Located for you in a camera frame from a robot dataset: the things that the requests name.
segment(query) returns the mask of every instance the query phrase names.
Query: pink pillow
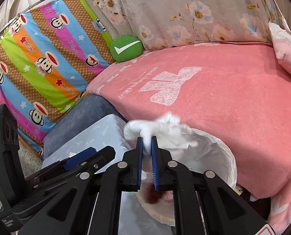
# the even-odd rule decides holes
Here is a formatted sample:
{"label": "pink pillow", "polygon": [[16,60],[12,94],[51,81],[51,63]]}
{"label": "pink pillow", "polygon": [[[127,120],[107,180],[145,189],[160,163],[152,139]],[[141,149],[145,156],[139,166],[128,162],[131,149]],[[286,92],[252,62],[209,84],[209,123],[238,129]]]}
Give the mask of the pink pillow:
{"label": "pink pillow", "polygon": [[291,35],[274,23],[269,23],[274,50],[279,64],[291,74]]}

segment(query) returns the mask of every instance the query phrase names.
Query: white check mark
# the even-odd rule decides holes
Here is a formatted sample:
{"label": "white check mark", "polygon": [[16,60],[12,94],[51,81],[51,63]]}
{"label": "white check mark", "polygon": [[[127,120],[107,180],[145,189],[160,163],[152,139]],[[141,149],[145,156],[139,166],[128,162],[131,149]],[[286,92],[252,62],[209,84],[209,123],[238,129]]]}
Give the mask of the white check mark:
{"label": "white check mark", "polygon": [[135,45],[136,43],[138,42],[141,42],[141,41],[135,41],[135,42],[132,42],[132,43],[129,43],[127,44],[126,46],[123,46],[122,48],[118,48],[118,47],[115,47],[115,50],[118,54],[122,53],[124,50],[126,50],[127,48],[131,47],[132,45]]}

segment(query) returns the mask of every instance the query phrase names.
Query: plastic bag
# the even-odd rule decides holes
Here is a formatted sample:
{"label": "plastic bag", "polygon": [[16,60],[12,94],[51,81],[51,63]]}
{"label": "plastic bag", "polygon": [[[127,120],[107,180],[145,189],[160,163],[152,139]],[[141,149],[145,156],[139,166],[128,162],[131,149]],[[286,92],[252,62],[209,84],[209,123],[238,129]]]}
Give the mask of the plastic bag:
{"label": "plastic bag", "polygon": [[[172,158],[186,165],[190,170],[204,173],[207,170],[214,171],[232,189],[236,187],[237,168],[234,155],[231,150],[217,137],[207,132],[191,129],[190,134],[182,134],[188,141],[197,141],[198,146],[188,146],[188,149],[179,151],[170,150]],[[171,201],[172,192],[168,192],[155,204],[145,201],[145,189],[153,183],[151,173],[143,172],[141,189],[137,192],[137,198],[143,209],[155,220],[174,226],[174,206]]]}

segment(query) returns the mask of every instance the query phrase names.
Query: tiled floor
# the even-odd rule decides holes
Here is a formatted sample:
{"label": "tiled floor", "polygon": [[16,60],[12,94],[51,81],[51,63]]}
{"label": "tiled floor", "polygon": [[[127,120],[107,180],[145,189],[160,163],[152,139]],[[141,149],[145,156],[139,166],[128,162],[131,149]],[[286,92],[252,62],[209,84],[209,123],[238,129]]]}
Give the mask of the tiled floor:
{"label": "tiled floor", "polygon": [[21,142],[19,143],[19,158],[21,161],[21,167],[25,177],[35,173],[41,169],[42,160],[35,156],[29,149],[26,148]]}

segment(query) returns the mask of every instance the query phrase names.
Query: cartoon monkey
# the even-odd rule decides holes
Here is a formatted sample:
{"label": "cartoon monkey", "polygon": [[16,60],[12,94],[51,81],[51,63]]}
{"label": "cartoon monkey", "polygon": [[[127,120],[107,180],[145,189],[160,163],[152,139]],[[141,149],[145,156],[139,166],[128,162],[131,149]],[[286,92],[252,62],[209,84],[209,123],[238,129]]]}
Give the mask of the cartoon monkey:
{"label": "cartoon monkey", "polygon": [[80,94],[77,95],[77,97],[75,98],[75,101],[80,100],[81,98],[83,98],[83,97],[86,96],[86,95],[87,95],[87,92],[86,92],[86,91],[80,93]]}
{"label": "cartoon monkey", "polygon": [[97,22],[99,23],[99,25],[102,27],[103,29],[103,33],[106,33],[107,30],[105,29],[104,25],[102,24],[102,22],[99,20],[99,18],[97,17]]}
{"label": "cartoon monkey", "polygon": [[49,113],[47,112],[46,108],[41,103],[34,102],[33,106],[35,107],[35,109],[29,111],[31,120],[36,125],[43,126],[44,125],[43,117],[47,117]]}
{"label": "cartoon monkey", "polygon": [[93,67],[93,68],[96,68],[98,67],[99,65],[99,61],[98,59],[94,56],[94,55],[88,55],[88,57],[86,58],[86,64]]}
{"label": "cartoon monkey", "polygon": [[36,62],[36,67],[38,72],[44,74],[44,73],[48,73],[51,74],[53,71],[53,66],[54,67],[58,67],[59,66],[59,62],[58,59],[56,58],[56,56],[50,52],[50,51],[46,51],[46,57],[40,57],[37,62]]}
{"label": "cartoon monkey", "polygon": [[25,24],[27,24],[26,16],[20,15],[10,26],[10,34],[18,33],[21,30],[21,26]]}
{"label": "cartoon monkey", "polygon": [[69,19],[65,14],[60,14],[59,17],[51,18],[51,26],[57,30],[62,30],[63,25],[69,25]]}
{"label": "cartoon monkey", "polygon": [[8,73],[8,68],[5,63],[0,62],[0,84],[2,85],[4,82],[4,74]]}

